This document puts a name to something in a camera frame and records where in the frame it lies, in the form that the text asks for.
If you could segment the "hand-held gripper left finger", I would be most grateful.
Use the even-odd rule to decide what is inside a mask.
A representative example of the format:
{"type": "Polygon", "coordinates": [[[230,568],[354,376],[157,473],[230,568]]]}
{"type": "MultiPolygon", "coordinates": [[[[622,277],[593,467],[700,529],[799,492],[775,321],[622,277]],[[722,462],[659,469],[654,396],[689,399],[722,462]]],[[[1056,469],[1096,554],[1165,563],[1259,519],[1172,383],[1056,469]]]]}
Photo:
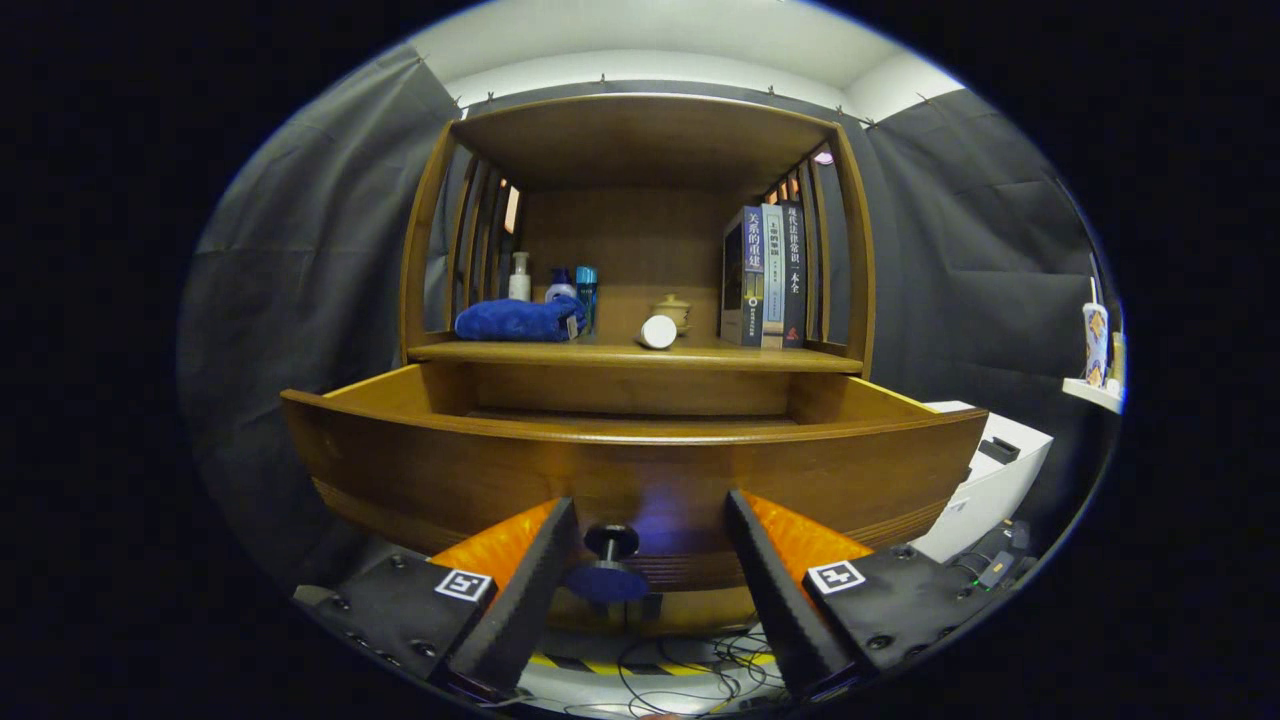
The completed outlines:
{"type": "Polygon", "coordinates": [[[294,603],[343,646],[407,682],[507,701],[577,547],[573,501],[559,497],[447,550],[393,544],[335,585],[298,585],[294,603]]]}

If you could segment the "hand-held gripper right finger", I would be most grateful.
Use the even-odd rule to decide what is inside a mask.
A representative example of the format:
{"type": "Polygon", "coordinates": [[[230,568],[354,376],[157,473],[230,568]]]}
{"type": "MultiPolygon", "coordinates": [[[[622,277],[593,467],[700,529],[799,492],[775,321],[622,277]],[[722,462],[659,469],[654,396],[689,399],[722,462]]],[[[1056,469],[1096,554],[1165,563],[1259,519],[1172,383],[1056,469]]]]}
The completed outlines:
{"type": "Polygon", "coordinates": [[[856,555],[810,519],[732,489],[724,528],[787,692],[824,701],[916,664],[1001,593],[1001,530],[938,562],[911,544],[856,555]]]}

